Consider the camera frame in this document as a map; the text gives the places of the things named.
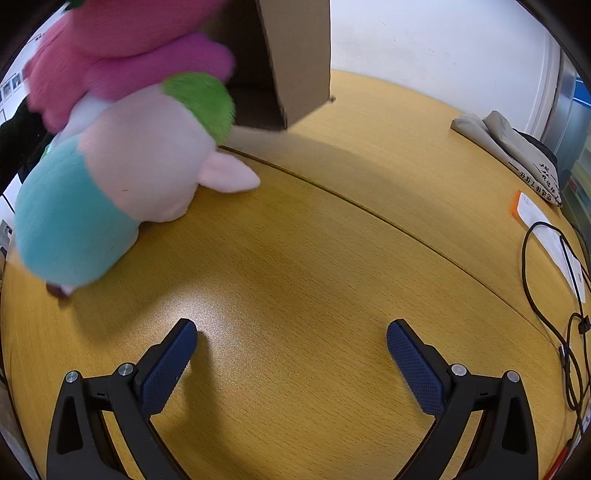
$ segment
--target brown cardboard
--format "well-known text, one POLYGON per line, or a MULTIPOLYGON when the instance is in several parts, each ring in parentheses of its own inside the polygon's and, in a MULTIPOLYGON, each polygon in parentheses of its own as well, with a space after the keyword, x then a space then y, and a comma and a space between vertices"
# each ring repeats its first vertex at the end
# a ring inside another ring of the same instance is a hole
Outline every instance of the brown cardboard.
POLYGON ((203 29, 236 56, 236 124, 284 130, 329 100, 329 0, 230 0, 203 29))

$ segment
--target textured blue pad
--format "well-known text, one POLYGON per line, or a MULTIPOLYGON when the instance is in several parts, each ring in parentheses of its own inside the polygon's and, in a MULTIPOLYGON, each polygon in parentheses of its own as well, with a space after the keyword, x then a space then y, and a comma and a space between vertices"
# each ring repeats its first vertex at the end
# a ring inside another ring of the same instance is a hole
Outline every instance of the textured blue pad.
POLYGON ((388 350, 423 412, 436 417, 445 409, 443 385, 421 353, 396 322, 388 326, 388 350))
POLYGON ((141 385, 141 409, 146 416, 160 413, 197 348, 197 327, 187 322, 141 385))

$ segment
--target wooden table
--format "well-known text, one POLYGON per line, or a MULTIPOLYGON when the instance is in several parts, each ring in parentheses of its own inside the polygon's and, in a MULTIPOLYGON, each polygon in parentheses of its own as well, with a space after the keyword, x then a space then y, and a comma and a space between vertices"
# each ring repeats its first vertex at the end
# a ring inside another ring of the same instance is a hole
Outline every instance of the wooden table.
MULTIPOLYGON (((525 229, 509 207, 527 187, 449 130, 458 114, 449 106, 339 72, 333 93, 335 103, 289 133, 237 129, 228 145, 250 157, 261 188, 199 189, 187 215, 144 228, 70 303, 46 295, 11 253, 2 348, 42 473, 64 374, 104 375, 136 361, 180 317, 196 322, 199 347, 153 420, 192 478, 393 478, 432 421, 387 351, 385 329, 400 317, 474 373, 517 370, 540 474, 552 463, 574 415, 555 345, 519 280, 525 229)), ((538 244, 528 255, 532 293, 564 330, 574 309, 568 286, 538 244)), ((129 473, 141 478, 108 420, 129 473)), ((444 478, 468 445, 465 436, 444 478)))

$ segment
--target white paper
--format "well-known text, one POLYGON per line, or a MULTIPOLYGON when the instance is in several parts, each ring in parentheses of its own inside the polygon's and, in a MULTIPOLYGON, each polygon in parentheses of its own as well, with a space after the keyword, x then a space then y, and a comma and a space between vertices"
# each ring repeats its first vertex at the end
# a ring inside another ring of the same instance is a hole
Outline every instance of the white paper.
MULTIPOLYGON (((538 206, 534 202, 532 202, 531 199, 523 192, 519 196, 519 203, 517 204, 517 213, 519 213, 519 216, 528 226, 528 228, 536 222, 550 223, 550 221, 546 218, 546 215, 544 215, 542 210, 540 210, 538 206)), ((550 257, 552 257, 554 263, 558 265, 558 268, 564 275, 566 281, 569 283, 569 286, 573 290, 573 293, 576 295, 576 290, 574 289, 573 285, 573 279, 570 275, 569 265, 567 263, 566 257, 564 256, 564 251, 562 249, 562 244, 560 243, 560 235, 558 234, 558 232, 544 225, 540 225, 534 229, 534 235, 538 238, 542 246, 550 254, 550 257)), ((574 279, 576 280, 577 290, 579 291, 581 302, 585 303, 585 287, 583 280, 583 271, 581 270, 581 264, 579 263, 579 260, 577 260, 573 256, 566 244, 564 245, 564 247, 569 257, 570 266, 573 269, 574 279)))

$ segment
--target silver bolt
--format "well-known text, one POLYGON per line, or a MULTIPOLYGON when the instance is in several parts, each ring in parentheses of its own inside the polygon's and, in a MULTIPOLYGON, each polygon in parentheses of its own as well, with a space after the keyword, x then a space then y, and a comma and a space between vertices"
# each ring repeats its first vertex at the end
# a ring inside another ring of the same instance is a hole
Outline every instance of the silver bolt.
POLYGON ((507 372, 507 378, 511 380, 513 383, 517 383, 521 378, 519 377, 519 373, 514 372, 513 370, 509 370, 507 372))
POLYGON ((121 375, 122 377, 126 377, 132 371, 134 371, 134 366, 132 364, 123 364, 119 367, 117 371, 119 372, 119 375, 121 375))
POLYGON ((468 370, 466 370, 466 367, 464 367, 463 365, 453 364, 452 365, 452 373, 454 375, 457 375, 458 377, 463 377, 464 375, 466 375, 468 373, 468 370))
POLYGON ((74 383, 76 380, 78 380, 78 372, 68 372, 66 375, 66 382, 74 383))

